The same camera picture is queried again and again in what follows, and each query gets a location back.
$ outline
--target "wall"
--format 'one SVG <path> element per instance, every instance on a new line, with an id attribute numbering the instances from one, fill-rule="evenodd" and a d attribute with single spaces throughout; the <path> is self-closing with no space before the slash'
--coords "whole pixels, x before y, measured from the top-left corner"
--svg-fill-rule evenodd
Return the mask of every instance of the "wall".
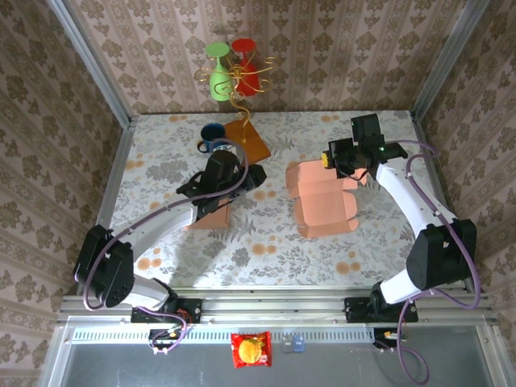
<path id="1" fill-rule="evenodd" d="M 516 364 L 516 2 L 490 3 L 423 126 Z"/>
<path id="2" fill-rule="evenodd" d="M 132 114 L 216 111 L 205 47 L 257 42 L 281 62 L 253 110 L 408 110 L 464 0 L 69 0 Z"/>
<path id="3" fill-rule="evenodd" d="M 0 1 L 0 386 L 36 383 L 119 136 L 45 1 Z"/>

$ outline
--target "metal base plate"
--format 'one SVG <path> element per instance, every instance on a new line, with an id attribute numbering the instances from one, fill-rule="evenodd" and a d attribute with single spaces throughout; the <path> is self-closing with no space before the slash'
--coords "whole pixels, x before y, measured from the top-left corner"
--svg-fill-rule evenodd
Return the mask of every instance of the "metal base plate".
<path id="1" fill-rule="evenodd" d="M 199 324 L 201 322 L 201 314 L 202 314 L 202 299 L 200 298 L 178 298 L 176 304 L 176 310 L 183 309 L 187 312 L 192 321 L 188 321 L 188 323 Z M 131 323 L 177 323 L 177 320 L 172 318 L 156 318 L 149 314 L 142 312 L 141 310 L 135 308 L 131 313 Z"/>
<path id="2" fill-rule="evenodd" d="M 344 298 L 344 309 L 346 310 L 347 323 L 392 323 L 396 324 L 400 313 L 402 312 L 403 303 L 393 305 L 393 311 L 389 315 L 375 318 L 367 313 L 368 303 L 370 299 L 367 297 Z M 406 311 L 405 321 L 407 323 L 416 323 L 419 321 L 418 310 L 415 303 Z"/>

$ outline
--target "cable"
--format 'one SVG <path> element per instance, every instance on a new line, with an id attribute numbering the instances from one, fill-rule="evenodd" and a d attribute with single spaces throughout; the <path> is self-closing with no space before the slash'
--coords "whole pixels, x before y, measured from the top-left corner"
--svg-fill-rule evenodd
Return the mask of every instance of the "cable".
<path id="1" fill-rule="evenodd" d="M 406 319 L 403 319 L 403 325 L 405 326 L 405 339 L 409 339 L 409 327 L 406 325 Z"/>
<path id="2" fill-rule="evenodd" d="M 221 204 L 220 206 L 217 207 L 217 210 L 220 210 L 221 208 L 224 208 L 225 206 L 229 206 L 232 202 L 234 202 L 234 200 L 231 200 L 224 204 Z"/>
<path id="3" fill-rule="evenodd" d="M 238 150 L 240 150 L 242 152 L 242 154 L 243 154 L 243 175 L 240 178 L 240 180 L 238 180 L 232 187 L 227 188 L 227 189 L 223 189 L 222 191 L 213 192 L 213 193 L 206 193 L 206 194 L 203 194 L 203 195 L 195 196 L 193 198 L 181 199 L 181 200 L 178 200 L 177 202 L 169 204 L 168 206 L 161 207 L 159 210 L 156 210 L 156 211 L 152 212 L 151 214 L 149 214 L 146 217 L 142 218 L 141 220 L 139 220 L 138 222 L 136 222 L 133 225 L 129 226 L 125 230 L 120 231 L 117 235 L 115 235 L 113 238 L 111 238 L 110 241 L 106 244 L 106 246 L 104 246 L 104 248 L 100 251 L 100 253 L 98 254 L 98 256 L 97 256 L 96 260 L 94 261 L 94 263 L 91 265 L 91 269 L 89 271 L 88 277 L 86 278 L 86 281 L 85 281 L 85 284 L 84 284 L 84 289 L 83 289 L 83 294 L 82 294 L 82 302 L 84 304 L 84 307 L 87 310 L 98 310 L 98 309 L 100 309 L 100 308 L 102 308 L 104 306 L 103 302 L 101 302 L 100 304 L 95 305 L 95 306 L 91 305 L 89 303 L 89 299 L 88 299 L 89 287 L 91 286 L 91 282 L 92 282 L 92 280 L 94 278 L 94 274 L 97 271 L 97 268 L 100 265 L 100 263 L 102 261 L 102 258 L 104 257 L 105 254 L 107 254 L 107 252 L 110 250 L 110 248 L 120 238 L 124 237 L 125 235 L 128 235 L 128 234 L 132 233 L 134 230 L 136 230 L 142 224 L 146 223 L 147 221 L 149 221 L 152 218 L 155 218 L 157 215 L 162 214 L 165 211 L 171 210 L 172 208 L 180 206 L 180 205 L 185 204 L 185 203 L 193 202 L 195 200 L 206 199 L 206 198 L 215 198 L 217 196 L 223 196 L 225 194 L 230 193 L 232 190 L 237 189 L 243 183 L 243 181 L 247 177 L 248 171 L 249 171 L 248 155 L 245 153 L 245 151 L 243 150 L 242 147 L 240 147 L 235 141 L 232 141 L 230 139 L 216 139 L 216 140 L 213 141 L 212 144 L 215 145 L 217 143 L 222 143 L 222 142 L 228 143 L 230 145 L 233 145 Z"/>
<path id="4" fill-rule="evenodd" d="M 439 154 L 439 152 L 437 151 L 437 149 L 435 149 L 434 147 L 432 147 L 429 144 L 420 143 L 418 141 L 414 141 L 414 140 L 411 140 L 411 139 L 402 139 L 402 140 L 398 140 L 396 142 L 398 142 L 398 143 L 408 143 L 408 144 L 417 144 L 420 147 L 426 148 L 426 149 L 428 149 L 428 150 L 430 150 L 432 152 L 432 155 L 425 155 L 425 154 L 420 153 L 420 154 L 417 154 L 417 155 L 413 155 L 413 156 L 411 156 L 408 159 L 408 161 L 406 163 L 407 178 L 408 178 L 410 184 L 413 186 L 414 190 L 421 197 L 421 199 L 430 207 L 430 209 L 434 212 L 434 214 L 439 218 L 441 223 L 447 228 L 447 231 L 450 233 L 451 237 L 453 238 L 453 240 L 455 241 L 455 243 L 459 247 L 460 252 L 464 256 L 464 259 L 466 260 L 466 262 L 468 264 L 468 268 L 469 268 L 469 270 L 471 272 L 471 275 L 472 275 L 473 286 L 475 288 L 475 299 L 473 300 L 472 304 L 464 304 L 463 302 L 457 300 L 456 298 L 452 297 L 448 293 L 443 292 L 441 289 L 432 289 L 432 291 L 441 294 L 442 296 L 444 296 L 448 300 L 455 302 L 457 305 L 461 306 L 464 309 L 467 309 L 467 310 L 475 309 L 475 308 L 478 307 L 478 305 L 480 303 L 480 300 L 481 300 L 481 283 L 480 283 L 480 278 L 478 276 L 478 272 L 476 271 L 476 268 L 475 268 L 475 264 L 473 263 L 473 259 L 469 255 L 468 249 L 464 246 L 464 243 L 462 242 L 462 240 L 460 240 L 460 238 L 456 234 L 455 230 L 453 230 L 452 225 L 440 213 L 439 209 L 433 203 L 433 201 L 430 200 L 430 198 L 424 193 L 422 188 L 418 185 L 418 183 L 414 179 L 412 171 L 411 171 L 412 163 L 414 162 L 415 159 L 417 159 L 419 157 L 422 157 L 422 158 L 425 158 L 425 157 L 436 157 Z M 419 298 L 424 298 L 424 297 L 427 297 L 427 296 L 432 295 L 432 294 L 433 293 L 431 293 L 430 290 L 425 290 L 425 291 L 421 292 L 420 294 L 417 294 L 416 296 L 406 300 L 405 304 L 403 305 L 402 312 L 400 313 L 400 318 L 397 321 L 397 337 L 396 337 L 397 357 L 400 360 L 400 365 L 401 365 L 402 370 L 405 373 L 405 375 L 410 379 L 410 381 L 412 381 L 416 385 L 425 385 L 426 383 L 428 383 L 428 381 L 430 380 L 430 369 L 428 368 L 427 362 L 424 360 L 424 358 L 418 352 L 416 352 L 415 350 L 410 349 L 410 348 L 402 347 L 402 341 L 401 341 L 401 338 L 402 338 L 402 335 L 401 335 L 401 333 L 402 333 L 402 323 L 405 320 L 405 313 L 408 310 L 409 305 L 410 305 L 411 302 L 414 302 L 414 301 L 418 300 Z M 423 363 L 423 365 L 425 366 L 425 369 L 426 369 L 426 374 L 427 374 L 423 381 L 416 381 L 412 377 L 412 375 L 410 375 L 410 373 L 409 373 L 409 371 L 408 371 L 408 369 L 406 367 L 405 361 L 403 360 L 402 352 L 409 352 L 409 353 L 411 353 L 412 355 L 416 356 L 416 358 L 418 358 L 419 361 L 421 361 L 421 363 Z"/>
<path id="5" fill-rule="evenodd" d="M 184 309 L 178 309 L 177 313 L 181 314 L 181 317 L 185 319 L 186 322 L 191 323 L 192 322 L 192 316 L 190 316 L 190 313 L 188 313 Z"/>
<path id="6" fill-rule="evenodd" d="M 359 178 L 356 178 L 356 177 L 353 177 L 347 173 L 345 173 L 342 169 L 340 169 L 339 165 L 338 164 L 335 164 L 335 166 L 337 167 L 337 171 L 341 174 L 341 175 L 344 175 L 346 178 L 348 179 L 352 179 L 354 181 L 361 181 L 365 175 L 368 174 L 369 170 L 366 168 L 365 171 L 362 173 L 362 175 L 359 177 Z"/>
<path id="7" fill-rule="evenodd" d="M 150 314 L 152 316 L 172 317 L 172 318 L 175 318 L 175 319 L 177 319 L 177 320 L 179 320 L 181 322 L 181 333 L 179 334 L 179 337 L 177 338 L 177 340 L 173 344 L 171 344 L 171 345 L 169 345 L 169 346 L 167 346 L 167 347 L 165 347 L 163 349 L 158 349 L 156 347 L 156 340 L 158 340 L 158 338 L 160 338 L 164 333 L 168 332 L 168 330 L 163 330 L 161 332 L 158 332 L 157 335 L 155 335 L 152 338 L 151 348 L 154 351 L 154 353 L 162 352 L 164 354 L 167 354 L 168 352 L 172 351 L 175 347 L 177 347 L 179 345 L 179 343 L 185 338 L 185 336 L 186 336 L 186 328 L 188 327 L 188 324 L 186 323 L 184 318 L 178 316 L 177 314 L 155 312 L 153 310 L 149 310 L 147 308 L 144 308 L 143 306 L 137 306 L 137 308 L 140 309 L 142 312 Z"/>

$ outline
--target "folded cardboard box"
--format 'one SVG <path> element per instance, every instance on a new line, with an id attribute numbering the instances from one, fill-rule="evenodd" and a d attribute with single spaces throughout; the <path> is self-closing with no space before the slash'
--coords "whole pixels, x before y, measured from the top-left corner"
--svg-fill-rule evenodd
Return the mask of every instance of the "folded cardboard box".
<path id="1" fill-rule="evenodd" d="M 221 206 L 225 203 L 227 203 L 227 199 L 221 200 L 218 205 Z M 227 230 L 229 228 L 229 206 L 224 206 L 185 228 L 187 230 Z"/>
<path id="2" fill-rule="evenodd" d="M 356 171 L 354 178 L 362 176 Z M 360 182 L 365 184 L 366 177 Z M 357 189 L 358 181 L 337 179 L 334 169 L 325 169 L 320 160 L 305 161 L 286 170 L 285 183 L 291 198 L 296 198 L 294 217 L 305 238 L 354 231 L 358 225 L 356 198 L 346 189 Z"/>

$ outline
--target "blue mug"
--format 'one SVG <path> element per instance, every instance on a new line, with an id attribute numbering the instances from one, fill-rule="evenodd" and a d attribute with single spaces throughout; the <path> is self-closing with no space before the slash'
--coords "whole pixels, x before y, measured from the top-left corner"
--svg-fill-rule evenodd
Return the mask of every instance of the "blue mug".
<path id="1" fill-rule="evenodd" d="M 197 144 L 197 150 L 200 153 L 211 153 L 213 152 L 212 143 L 216 139 L 223 139 L 226 137 L 226 129 L 220 123 L 208 123 L 201 129 L 202 141 Z"/>

